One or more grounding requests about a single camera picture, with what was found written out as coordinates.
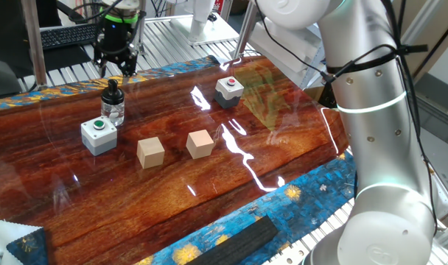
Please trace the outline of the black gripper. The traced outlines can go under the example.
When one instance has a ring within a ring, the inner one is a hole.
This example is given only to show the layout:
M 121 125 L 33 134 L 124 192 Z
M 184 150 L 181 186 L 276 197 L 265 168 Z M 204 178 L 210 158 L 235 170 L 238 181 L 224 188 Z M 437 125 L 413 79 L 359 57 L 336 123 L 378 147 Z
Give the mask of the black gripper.
M 123 77 L 136 74 L 137 56 L 131 55 L 130 45 L 135 38 L 137 21 L 137 16 L 105 16 L 99 22 L 98 36 L 94 43 L 94 63 L 101 77 L 105 76 L 106 61 L 119 63 Z

